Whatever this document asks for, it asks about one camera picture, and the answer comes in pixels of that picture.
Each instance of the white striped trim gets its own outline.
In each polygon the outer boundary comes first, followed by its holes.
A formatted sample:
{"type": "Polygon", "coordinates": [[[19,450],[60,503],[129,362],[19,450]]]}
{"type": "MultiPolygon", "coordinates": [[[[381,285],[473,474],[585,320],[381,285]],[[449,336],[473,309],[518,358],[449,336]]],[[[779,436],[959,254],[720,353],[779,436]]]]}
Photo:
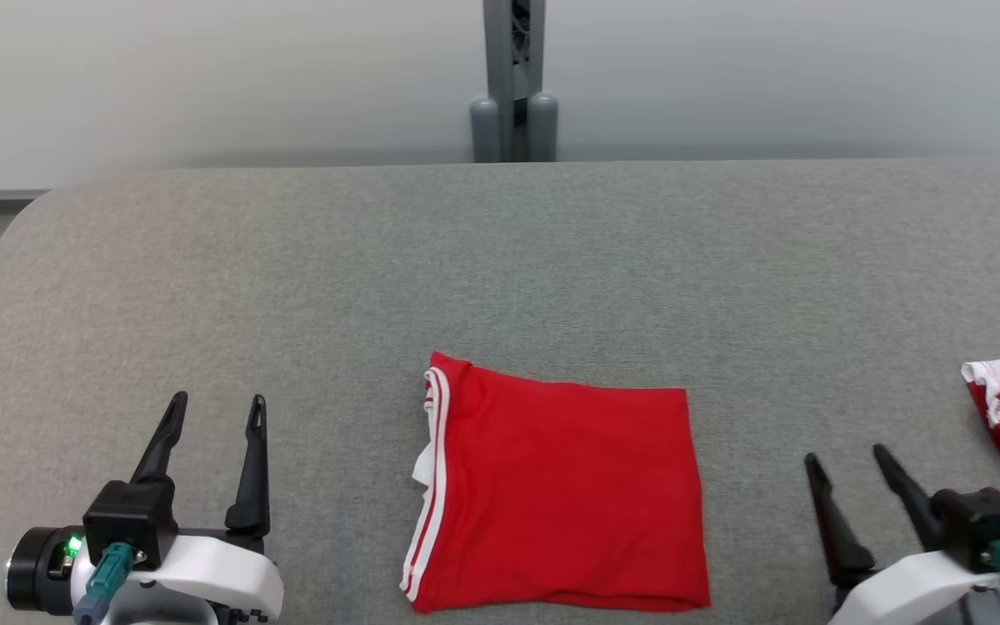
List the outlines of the white striped trim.
{"type": "Polygon", "coordinates": [[[424,410],[427,411],[431,432],[428,450],[433,448],[434,474],[431,487],[424,493],[424,509],[416,523],[416,534],[411,539],[411,547],[404,560],[404,579],[400,582],[400,589],[408,595],[408,601],[412,602],[419,596],[419,585],[427,572],[427,564],[434,542],[438,539],[442,513],[445,510],[445,423],[450,414],[450,381],[437,367],[428,369],[425,378],[433,392],[433,400],[424,404],[424,410]]]}

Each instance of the white partition panel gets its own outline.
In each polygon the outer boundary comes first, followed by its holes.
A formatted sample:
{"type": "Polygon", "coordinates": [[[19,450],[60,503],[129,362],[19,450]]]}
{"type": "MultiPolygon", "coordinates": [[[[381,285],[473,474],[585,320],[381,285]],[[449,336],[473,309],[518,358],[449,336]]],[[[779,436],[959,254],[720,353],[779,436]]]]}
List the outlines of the white partition panel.
{"type": "Polygon", "coordinates": [[[559,160],[1000,155],[1000,0],[547,0],[559,160]]]}
{"type": "Polygon", "coordinates": [[[480,1],[0,0],[0,190],[470,161],[480,1]]]}

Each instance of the gray table surface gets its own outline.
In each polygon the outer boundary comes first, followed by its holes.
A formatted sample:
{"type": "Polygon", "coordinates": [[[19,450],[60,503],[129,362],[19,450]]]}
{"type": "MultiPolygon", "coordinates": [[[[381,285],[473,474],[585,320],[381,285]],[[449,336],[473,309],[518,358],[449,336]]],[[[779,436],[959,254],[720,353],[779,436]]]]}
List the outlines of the gray table surface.
{"type": "Polygon", "coordinates": [[[269,407],[283,622],[824,622],[802,458],[880,562],[917,550],[870,454],[1000,488],[959,376],[1000,357],[1000,161],[198,170],[44,195],[0,241],[1,564],[128,478],[172,392],[175,514],[221,526],[269,407]],[[432,349],[684,386],[714,607],[414,615],[432,349]]]}

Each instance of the gray fabric tablecloth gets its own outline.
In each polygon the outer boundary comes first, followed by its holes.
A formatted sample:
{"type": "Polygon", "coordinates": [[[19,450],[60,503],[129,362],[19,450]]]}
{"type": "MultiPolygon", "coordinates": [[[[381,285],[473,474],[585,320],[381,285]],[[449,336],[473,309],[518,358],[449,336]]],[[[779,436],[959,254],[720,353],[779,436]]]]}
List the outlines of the gray fabric tablecloth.
{"type": "Polygon", "coordinates": [[[0,241],[3,565],[134,470],[170,396],[182,525],[221,527],[269,408],[283,622],[824,622],[802,458],[880,562],[918,549],[870,447],[1000,488],[959,375],[1000,357],[1000,162],[199,170],[56,191],[0,241]],[[714,607],[412,613],[432,349],[689,389],[714,607]]]}

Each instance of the white wall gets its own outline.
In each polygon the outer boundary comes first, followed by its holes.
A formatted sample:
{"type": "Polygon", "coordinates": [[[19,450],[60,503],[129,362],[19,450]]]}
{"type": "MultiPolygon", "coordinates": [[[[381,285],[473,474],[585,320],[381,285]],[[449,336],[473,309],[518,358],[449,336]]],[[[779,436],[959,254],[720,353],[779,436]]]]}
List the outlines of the white wall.
{"type": "Polygon", "coordinates": [[[559,160],[1000,154],[1000,0],[547,0],[559,160]]]}
{"type": "Polygon", "coordinates": [[[0,0],[0,190],[469,161],[480,1],[0,0]]]}

